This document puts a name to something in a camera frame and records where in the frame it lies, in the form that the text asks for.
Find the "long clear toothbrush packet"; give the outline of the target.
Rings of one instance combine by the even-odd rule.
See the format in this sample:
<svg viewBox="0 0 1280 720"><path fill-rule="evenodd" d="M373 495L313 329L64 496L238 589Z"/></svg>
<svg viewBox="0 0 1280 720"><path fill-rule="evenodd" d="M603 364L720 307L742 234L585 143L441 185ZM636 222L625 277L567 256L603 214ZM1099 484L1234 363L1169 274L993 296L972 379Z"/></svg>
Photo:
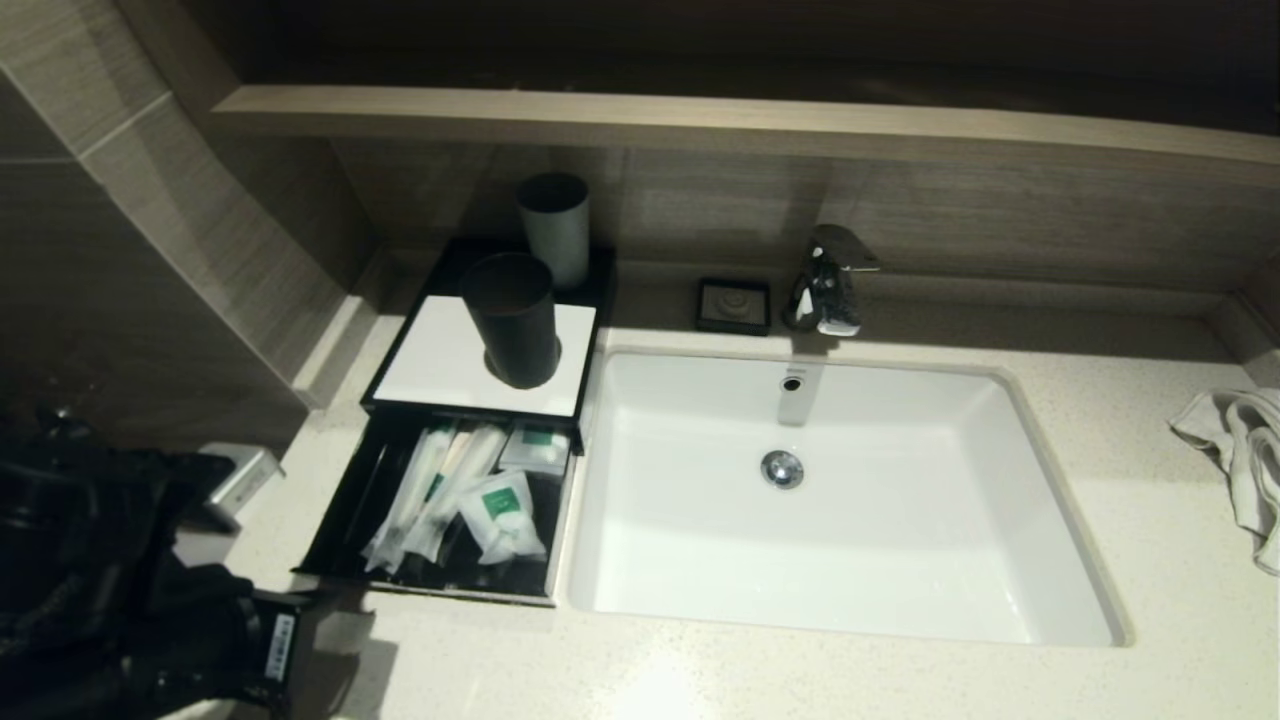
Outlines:
<svg viewBox="0 0 1280 720"><path fill-rule="evenodd" d="M460 510L465 491L492 474L509 430L495 423L480 423L472 432L466 455L439 493L425 502L404 544L406 553L438 562L444 536Z"/></svg>

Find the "small green-label sachet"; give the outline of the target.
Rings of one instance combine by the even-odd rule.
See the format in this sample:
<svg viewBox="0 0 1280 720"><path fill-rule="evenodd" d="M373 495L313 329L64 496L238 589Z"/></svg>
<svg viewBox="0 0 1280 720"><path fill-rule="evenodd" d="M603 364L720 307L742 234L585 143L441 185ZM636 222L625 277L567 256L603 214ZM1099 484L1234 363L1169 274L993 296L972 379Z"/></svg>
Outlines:
<svg viewBox="0 0 1280 720"><path fill-rule="evenodd" d="M472 479L461 496L460 514L480 550L479 565L547 557L525 471L508 470Z"/></svg>

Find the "black amenity tray box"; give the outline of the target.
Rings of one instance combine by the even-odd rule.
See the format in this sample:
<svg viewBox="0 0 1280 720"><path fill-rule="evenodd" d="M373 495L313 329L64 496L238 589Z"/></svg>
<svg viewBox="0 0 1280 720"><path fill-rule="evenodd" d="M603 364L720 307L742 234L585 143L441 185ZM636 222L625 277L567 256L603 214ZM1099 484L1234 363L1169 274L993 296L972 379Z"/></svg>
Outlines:
<svg viewBox="0 0 1280 720"><path fill-rule="evenodd" d="M372 413L296 571L376 592L554 606L552 557L561 544L557 536L571 470L557 479L531 474L527 480L544 559L517 556L483 565L483 551L457 514L445 525L436 560L408 552L394 573L366 566L364 551L392 510L422 433L439 421L439 416L422 413Z"/></svg>

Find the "black square soap dish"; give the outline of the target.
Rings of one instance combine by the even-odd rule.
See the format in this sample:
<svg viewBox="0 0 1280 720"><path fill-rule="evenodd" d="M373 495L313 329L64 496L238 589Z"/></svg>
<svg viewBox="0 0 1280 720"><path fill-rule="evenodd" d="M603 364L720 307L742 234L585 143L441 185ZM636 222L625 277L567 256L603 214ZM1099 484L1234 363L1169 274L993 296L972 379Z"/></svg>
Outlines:
<svg viewBox="0 0 1280 720"><path fill-rule="evenodd" d="M771 333L771 288L754 281L701 278L695 328L700 332L765 337Z"/></svg>

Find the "comb packet with green label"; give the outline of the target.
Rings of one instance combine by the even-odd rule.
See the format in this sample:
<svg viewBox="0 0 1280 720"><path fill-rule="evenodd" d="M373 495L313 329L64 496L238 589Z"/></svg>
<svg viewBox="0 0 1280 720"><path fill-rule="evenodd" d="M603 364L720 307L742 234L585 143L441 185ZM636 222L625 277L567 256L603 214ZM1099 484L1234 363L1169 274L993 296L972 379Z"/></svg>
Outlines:
<svg viewBox="0 0 1280 720"><path fill-rule="evenodd" d="M471 439L471 430L458 430L451 442L451 446L445 454L444 461L438 469L433 478L431 486L428 492L428 501L431 501L440 491L440 488L448 482L448 479L456 473L456 468L461 459L466 455L467 447Z"/></svg>

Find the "large square green-label sachet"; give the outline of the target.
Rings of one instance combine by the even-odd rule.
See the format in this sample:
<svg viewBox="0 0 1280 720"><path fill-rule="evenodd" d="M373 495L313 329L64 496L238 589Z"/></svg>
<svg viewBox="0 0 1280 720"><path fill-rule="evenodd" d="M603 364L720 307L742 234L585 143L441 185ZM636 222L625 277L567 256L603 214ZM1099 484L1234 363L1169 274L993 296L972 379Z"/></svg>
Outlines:
<svg viewBox="0 0 1280 720"><path fill-rule="evenodd" d="M499 471L562 477L570 461L570 437L549 427L516 423L497 462Z"/></svg>

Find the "grey cup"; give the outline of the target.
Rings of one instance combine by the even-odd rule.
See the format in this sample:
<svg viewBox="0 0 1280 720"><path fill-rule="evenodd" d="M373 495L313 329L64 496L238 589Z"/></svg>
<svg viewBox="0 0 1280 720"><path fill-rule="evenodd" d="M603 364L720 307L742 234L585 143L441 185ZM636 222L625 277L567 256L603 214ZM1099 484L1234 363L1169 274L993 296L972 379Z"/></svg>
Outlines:
<svg viewBox="0 0 1280 720"><path fill-rule="evenodd" d="M573 290L588 278L589 200L588 183L561 172L529 177L516 190L529 246L549 268L558 291Z"/></svg>

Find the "white sink basin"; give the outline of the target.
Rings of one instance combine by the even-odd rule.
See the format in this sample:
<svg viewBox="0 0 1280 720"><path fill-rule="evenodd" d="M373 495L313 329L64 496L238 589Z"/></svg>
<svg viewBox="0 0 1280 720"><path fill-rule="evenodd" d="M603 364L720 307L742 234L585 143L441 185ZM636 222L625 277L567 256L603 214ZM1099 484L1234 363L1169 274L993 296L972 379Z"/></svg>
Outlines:
<svg viewBox="0 0 1280 720"><path fill-rule="evenodd" d="M769 452L804 482L778 489ZM576 609L1119 647L1010 387L975 372L613 354L581 479Z"/></svg>

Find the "black cup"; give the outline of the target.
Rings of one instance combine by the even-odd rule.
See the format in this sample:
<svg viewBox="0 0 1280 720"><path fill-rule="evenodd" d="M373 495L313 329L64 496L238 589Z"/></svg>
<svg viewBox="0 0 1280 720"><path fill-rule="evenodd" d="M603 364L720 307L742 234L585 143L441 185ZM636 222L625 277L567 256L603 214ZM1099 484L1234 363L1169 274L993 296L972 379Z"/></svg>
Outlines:
<svg viewBox="0 0 1280 720"><path fill-rule="evenodd" d="M495 377L517 389L544 386L558 368L553 290L549 268L525 252L484 258L460 282Z"/></svg>

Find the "green-band toothbrush packet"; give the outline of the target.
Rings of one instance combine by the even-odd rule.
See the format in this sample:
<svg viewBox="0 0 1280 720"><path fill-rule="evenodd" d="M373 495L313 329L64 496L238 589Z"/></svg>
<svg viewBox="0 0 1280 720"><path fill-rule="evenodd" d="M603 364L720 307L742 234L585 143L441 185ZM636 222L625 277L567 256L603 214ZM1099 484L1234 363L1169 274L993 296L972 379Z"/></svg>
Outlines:
<svg viewBox="0 0 1280 720"><path fill-rule="evenodd" d="M383 570L392 575L398 571L408 534L447 460L457 432L458 421L448 420L424 429L419 436L392 506L362 551L366 559L365 571Z"/></svg>

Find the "wooden wall shelf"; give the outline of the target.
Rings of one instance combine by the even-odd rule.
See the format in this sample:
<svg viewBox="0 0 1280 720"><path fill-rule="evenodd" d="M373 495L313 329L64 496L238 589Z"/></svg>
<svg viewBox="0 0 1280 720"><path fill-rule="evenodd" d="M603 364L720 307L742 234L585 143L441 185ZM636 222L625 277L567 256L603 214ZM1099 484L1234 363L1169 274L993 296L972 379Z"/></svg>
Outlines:
<svg viewBox="0 0 1280 720"><path fill-rule="evenodd" d="M635 145L817 156L940 156L1027 147L1048 156L1242 164L1280 174L1280 138L1148 122L960 108L518 90L244 85L210 117L246 132Z"/></svg>

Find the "white towel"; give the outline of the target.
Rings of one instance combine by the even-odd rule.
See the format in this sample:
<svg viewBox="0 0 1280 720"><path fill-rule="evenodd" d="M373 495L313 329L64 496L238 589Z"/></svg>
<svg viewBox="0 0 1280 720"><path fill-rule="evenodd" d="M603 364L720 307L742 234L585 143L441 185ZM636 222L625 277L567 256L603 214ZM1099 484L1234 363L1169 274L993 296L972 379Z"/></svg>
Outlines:
<svg viewBox="0 0 1280 720"><path fill-rule="evenodd" d="M1254 565L1280 578L1280 389L1203 392L1167 423L1222 471Z"/></svg>

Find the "chrome faucet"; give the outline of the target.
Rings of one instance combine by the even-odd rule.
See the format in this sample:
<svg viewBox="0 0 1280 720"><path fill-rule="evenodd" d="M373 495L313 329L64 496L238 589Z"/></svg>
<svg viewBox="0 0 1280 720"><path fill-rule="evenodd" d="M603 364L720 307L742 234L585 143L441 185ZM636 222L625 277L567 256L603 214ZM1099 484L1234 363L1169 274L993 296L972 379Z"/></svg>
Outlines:
<svg viewBox="0 0 1280 720"><path fill-rule="evenodd" d="M878 256L854 231L836 224L815 225L780 319L799 333L855 337L863 322L852 277L881 269Z"/></svg>

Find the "white ribbed tray insert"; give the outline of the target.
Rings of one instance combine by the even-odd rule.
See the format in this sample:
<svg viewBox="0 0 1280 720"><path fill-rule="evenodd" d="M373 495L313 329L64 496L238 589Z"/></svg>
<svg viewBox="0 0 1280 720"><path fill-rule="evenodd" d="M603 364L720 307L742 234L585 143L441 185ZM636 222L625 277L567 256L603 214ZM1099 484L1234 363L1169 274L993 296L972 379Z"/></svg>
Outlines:
<svg viewBox="0 0 1280 720"><path fill-rule="evenodd" d="M596 309L556 305L559 361L543 386L516 389L488 369L484 343L465 301L429 296L372 384L372 401L571 416L593 350Z"/></svg>

